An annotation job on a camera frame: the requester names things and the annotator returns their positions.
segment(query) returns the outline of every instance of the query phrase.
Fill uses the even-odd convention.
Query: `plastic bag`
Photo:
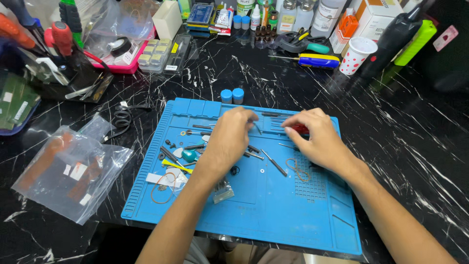
[[[86,26],[83,42],[88,41],[93,34],[128,37],[133,40],[154,39],[153,20],[150,14],[153,6],[149,0],[106,1]]]
[[[106,198],[132,153],[61,126],[12,189],[83,225]]]
[[[215,204],[221,201],[224,201],[226,199],[229,199],[235,195],[235,193],[233,193],[233,189],[231,188],[230,182],[228,181],[226,176],[224,176],[223,179],[221,179],[215,185],[213,192],[214,192],[213,203]]]
[[[96,114],[93,119],[84,125],[78,132],[102,142],[106,134],[113,129],[116,129],[116,127],[100,115]]]

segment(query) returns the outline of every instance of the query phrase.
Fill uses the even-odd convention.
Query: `rubber band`
[[[172,192],[171,195],[169,196],[168,200],[166,200],[166,202],[157,202],[157,201],[155,201],[155,199],[153,199],[153,190],[155,189],[156,185],[158,185],[159,181],[160,181],[161,179],[163,179],[163,177],[166,176],[166,175],[168,175],[168,174],[172,174],[172,175],[174,176],[173,192]],[[161,176],[161,178],[159,178],[159,180],[155,183],[155,186],[153,186],[153,189],[151,189],[150,197],[151,197],[151,199],[152,199],[155,203],[159,203],[159,204],[167,203],[167,202],[169,202],[169,199],[171,199],[171,197],[172,197],[173,194],[174,194],[174,188],[176,188],[176,176],[175,176],[174,173],[172,173],[172,172],[167,172],[167,173],[165,173],[165,175]]]
[[[289,161],[289,160],[293,160],[293,161],[295,162],[295,167],[292,167],[292,166],[290,166],[290,165],[287,163],[287,161]],[[295,159],[295,158],[289,158],[289,159],[287,159],[287,160],[285,161],[285,164],[286,164],[288,167],[292,168],[294,171],[296,171],[296,174],[298,175],[298,178],[299,178],[301,181],[309,181],[309,180],[310,180],[310,175],[309,175],[309,173],[307,173],[307,172],[303,171],[302,169],[298,168],[298,164],[296,163],[296,159]],[[301,178],[301,176],[300,176],[300,171],[303,172],[304,174],[306,174],[306,176],[308,176],[308,179],[303,179],[303,178]]]

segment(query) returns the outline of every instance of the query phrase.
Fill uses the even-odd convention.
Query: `white cup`
[[[340,64],[339,71],[343,74],[352,75],[362,65],[363,61],[378,50],[376,43],[367,38],[355,37],[348,41],[350,46]]]

